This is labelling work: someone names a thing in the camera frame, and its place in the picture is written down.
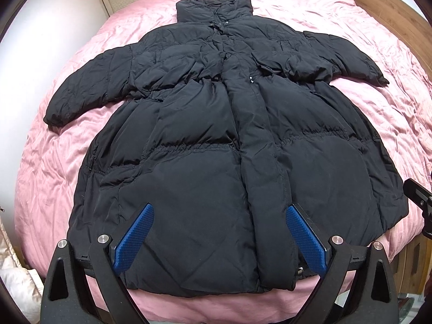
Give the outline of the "black puffer down coat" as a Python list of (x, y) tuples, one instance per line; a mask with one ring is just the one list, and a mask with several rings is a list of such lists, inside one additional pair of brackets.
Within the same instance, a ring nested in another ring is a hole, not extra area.
[(77, 176), (76, 257), (146, 204), (154, 224), (122, 279), (153, 293), (293, 290), (294, 203), (349, 244), (376, 240), (408, 202), (378, 132), (332, 85), (340, 76), (387, 84), (348, 40), (255, 16), (250, 0), (181, 0), (176, 23), (87, 62), (44, 117), (64, 127), (119, 104)]

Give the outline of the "wooden bed side frame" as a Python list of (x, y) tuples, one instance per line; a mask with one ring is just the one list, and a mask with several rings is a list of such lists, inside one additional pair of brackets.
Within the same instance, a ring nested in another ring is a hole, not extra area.
[(431, 26), (401, 0), (355, 0), (356, 4), (409, 47), (431, 76)]

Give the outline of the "beige satin pillow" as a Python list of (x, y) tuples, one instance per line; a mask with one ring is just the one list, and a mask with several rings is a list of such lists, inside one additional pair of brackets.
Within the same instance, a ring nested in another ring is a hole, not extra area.
[(12, 243), (1, 224), (1, 281), (29, 323), (39, 323), (43, 284), (36, 270), (28, 270), (13, 249)]

